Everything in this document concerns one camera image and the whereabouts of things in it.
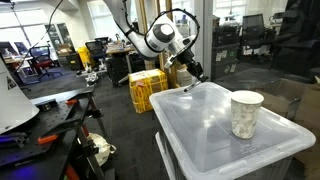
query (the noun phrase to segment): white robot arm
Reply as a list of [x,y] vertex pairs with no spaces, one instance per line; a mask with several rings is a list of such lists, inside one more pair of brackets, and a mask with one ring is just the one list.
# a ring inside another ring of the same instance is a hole
[[146,35],[139,34],[131,26],[130,5],[131,0],[104,0],[109,7],[113,18],[131,41],[138,53],[146,60],[154,59],[167,48],[172,56],[167,60],[165,67],[170,67],[175,59],[187,66],[187,70],[199,81],[204,82],[208,78],[203,76],[203,70],[199,62],[195,62],[190,47],[196,40],[196,36],[183,38],[175,24],[167,16],[158,17],[151,25]]

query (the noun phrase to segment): gray carpet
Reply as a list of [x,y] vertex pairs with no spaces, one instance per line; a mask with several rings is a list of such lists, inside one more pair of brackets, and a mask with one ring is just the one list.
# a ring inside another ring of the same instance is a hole
[[[75,71],[64,68],[50,71],[61,71],[63,76],[55,79],[45,77],[41,83],[28,86],[31,91],[24,91],[28,98],[86,87],[84,78],[77,78]],[[107,163],[115,168],[118,179],[167,180],[160,151],[153,141],[159,122],[152,120],[152,111],[137,114],[131,102],[129,86],[114,88],[107,77],[96,87],[94,99],[104,113],[102,119],[108,134],[112,136],[112,144],[117,147]],[[88,119],[87,122],[90,132],[102,134],[94,119]]]

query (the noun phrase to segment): office chair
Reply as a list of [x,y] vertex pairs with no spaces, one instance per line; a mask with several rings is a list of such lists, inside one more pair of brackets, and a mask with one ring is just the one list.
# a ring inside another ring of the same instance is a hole
[[245,50],[258,49],[273,43],[275,31],[264,27],[263,15],[243,16],[241,46]]
[[86,46],[91,54],[91,58],[98,64],[100,64],[99,59],[106,59],[106,49],[103,47],[103,43],[101,41],[86,42]]
[[30,49],[30,55],[33,57],[33,66],[35,68],[41,68],[45,71],[45,73],[41,74],[38,77],[38,80],[40,81],[41,78],[44,76],[53,77],[54,74],[60,74],[62,76],[61,72],[48,72],[48,69],[50,68],[51,64],[53,63],[50,58],[50,50],[49,46],[39,46],[39,47],[33,47]]

